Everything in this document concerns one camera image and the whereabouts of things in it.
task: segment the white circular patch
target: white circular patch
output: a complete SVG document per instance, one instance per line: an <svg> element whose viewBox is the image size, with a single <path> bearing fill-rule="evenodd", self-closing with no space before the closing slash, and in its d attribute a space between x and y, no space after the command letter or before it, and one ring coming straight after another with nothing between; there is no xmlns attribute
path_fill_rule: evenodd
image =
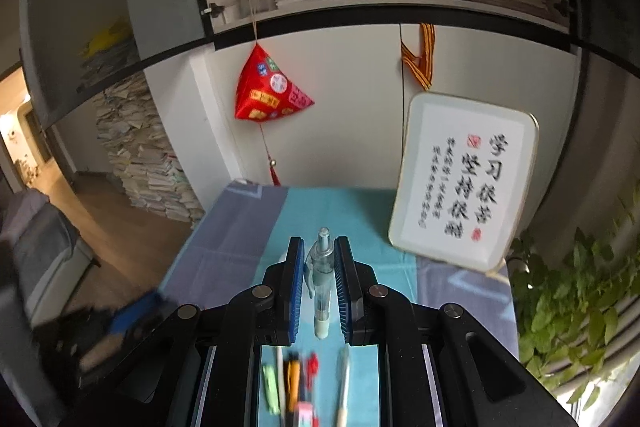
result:
<svg viewBox="0 0 640 427"><path fill-rule="evenodd" d="M270 80L271 89L281 94L287 90L287 79L283 74L274 73Z"/></svg>

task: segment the red tassel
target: red tassel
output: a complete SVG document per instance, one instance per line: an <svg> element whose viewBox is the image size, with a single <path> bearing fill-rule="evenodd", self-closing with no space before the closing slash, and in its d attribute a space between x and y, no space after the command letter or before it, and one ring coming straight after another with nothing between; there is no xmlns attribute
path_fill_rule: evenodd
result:
<svg viewBox="0 0 640 427"><path fill-rule="evenodd" d="M275 160L269 160L269 170L271 171L271 181L273 182L274 187L280 187L280 180L278 179L278 175L276 174L275 165L276 165Z"/></svg>

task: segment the metal screw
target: metal screw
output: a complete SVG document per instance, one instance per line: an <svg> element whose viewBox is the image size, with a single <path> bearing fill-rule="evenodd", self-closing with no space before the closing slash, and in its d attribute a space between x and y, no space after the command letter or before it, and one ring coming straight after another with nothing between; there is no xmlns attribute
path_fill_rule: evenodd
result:
<svg viewBox="0 0 640 427"><path fill-rule="evenodd" d="M462 309L462 306L450 302L444 305L444 312L452 319L459 319L462 317L464 310Z"/></svg>
<svg viewBox="0 0 640 427"><path fill-rule="evenodd" d="M389 288L387 288L383 284L374 284L371 288L369 288L369 294L372 297L386 297L389 295Z"/></svg>
<svg viewBox="0 0 640 427"><path fill-rule="evenodd" d="M271 288L269 288L266 284L260 284L256 286L251 293L254 294L254 297L258 299L266 299L269 295L271 295Z"/></svg>
<svg viewBox="0 0 640 427"><path fill-rule="evenodd" d="M193 304L185 304L178 308L178 317L187 320L193 317L197 312L198 310L196 309L196 306Z"/></svg>

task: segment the shelf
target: shelf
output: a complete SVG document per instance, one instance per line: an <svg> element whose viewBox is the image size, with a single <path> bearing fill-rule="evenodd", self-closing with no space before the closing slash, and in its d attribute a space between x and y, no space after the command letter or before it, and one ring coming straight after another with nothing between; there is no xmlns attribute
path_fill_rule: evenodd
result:
<svg viewBox="0 0 640 427"><path fill-rule="evenodd" d="M311 12L315 10L327 10L335 8L345 8L353 6L436 6L436 7L448 7L462 10L469 10L473 12L489 13L493 15L500 15L510 17L513 19L528 21L547 28L556 30L562 33L568 33L569 29L565 26L557 24L546 19L541 19L527 13L517 12L508 8L501 8L499 6L492 6L491 4L483 4L473 1L465 0L328 0L328 1L309 1L292 4L284 9L272 10L270 12L258 13L256 20L258 22L275 19L278 17L290 16L296 13ZM217 34L238 28L251 23L251 18L245 17L238 19L225 25L216 26L214 24L214 31Z"/></svg>

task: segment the green plant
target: green plant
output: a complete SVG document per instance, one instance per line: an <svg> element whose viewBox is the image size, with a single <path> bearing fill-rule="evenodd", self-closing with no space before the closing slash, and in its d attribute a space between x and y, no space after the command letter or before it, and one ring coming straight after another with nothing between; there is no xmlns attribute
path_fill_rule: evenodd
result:
<svg viewBox="0 0 640 427"><path fill-rule="evenodd" d="M626 207L625 214L630 215ZM529 271L511 277L520 362L549 390L571 380L585 370L588 380L571 395L574 403L584 394L588 381L597 380L584 408L597 399L607 344L618 328L615 304L628 295L640 294L640 239L635 254L613 262L608 243L577 229L574 247L559 269L550 269L535 252L528 232L514 239L513 256L527 264ZM571 363L550 374L552 362Z"/></svg>

